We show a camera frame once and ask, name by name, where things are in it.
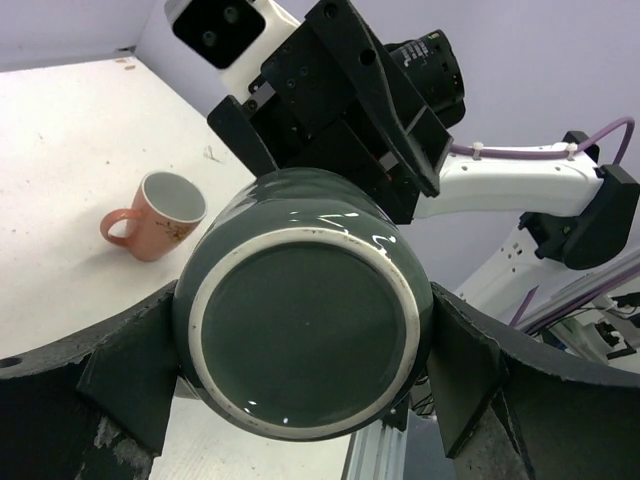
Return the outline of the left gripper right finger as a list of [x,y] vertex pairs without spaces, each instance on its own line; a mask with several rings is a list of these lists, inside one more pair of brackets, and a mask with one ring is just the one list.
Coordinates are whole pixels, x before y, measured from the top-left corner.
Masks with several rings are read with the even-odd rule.
[[432,289],[427,369],[457,478],[638,478],[638,374],[564,353]]

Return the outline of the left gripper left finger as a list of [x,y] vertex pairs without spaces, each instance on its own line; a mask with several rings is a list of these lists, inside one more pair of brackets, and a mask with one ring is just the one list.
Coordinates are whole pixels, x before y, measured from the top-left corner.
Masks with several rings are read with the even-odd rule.
[[174,289],[2,359],[2,478],[149,477],[179,374]]

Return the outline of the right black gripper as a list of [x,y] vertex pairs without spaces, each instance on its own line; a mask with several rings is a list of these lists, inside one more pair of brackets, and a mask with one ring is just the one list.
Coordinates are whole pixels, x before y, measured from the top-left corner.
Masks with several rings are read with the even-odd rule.
[[247,112],[228,95],[209,128],[253,175],[331,171],[410,222],[418,190],[400,163],[437,196],[452,137],[351,2],[320,1],[305,23],[263,64]]

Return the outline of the dark green ceramic mug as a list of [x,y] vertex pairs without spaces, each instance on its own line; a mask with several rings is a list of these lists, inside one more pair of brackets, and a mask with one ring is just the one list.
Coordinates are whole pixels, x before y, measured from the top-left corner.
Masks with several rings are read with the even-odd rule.
[[309,442],[383,417],[420,377],[427,275],[360,188],[311,168],[241,190],[177,283],[173,327],[194,394],[253,434]]

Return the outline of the orange ceramic mug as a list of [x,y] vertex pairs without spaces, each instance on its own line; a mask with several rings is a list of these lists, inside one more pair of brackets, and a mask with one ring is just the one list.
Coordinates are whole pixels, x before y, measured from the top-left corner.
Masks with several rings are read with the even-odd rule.
[[130,207],[105,215],[100,233],[134,258],[153,262],[186,240],[206,214],[206,200],[194,183],[176,173],[152,172],[141,180]]

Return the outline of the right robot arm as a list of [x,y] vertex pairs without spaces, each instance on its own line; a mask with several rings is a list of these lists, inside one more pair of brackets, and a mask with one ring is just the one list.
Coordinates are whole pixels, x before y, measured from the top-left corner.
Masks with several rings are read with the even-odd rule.
[[459,288],[485,314],[627,243],[639,185],[618,164],[599,165],[590,140],[454,144],[447,125],[464,113],[464,89],[440,34],[382,44],[348,1],[321,1],[303,20],[273,1],[194,1],[172,28],[218,70],[228,95],[208,124],[254,176],[332,172],[398,225],[457,212],[539,216]]

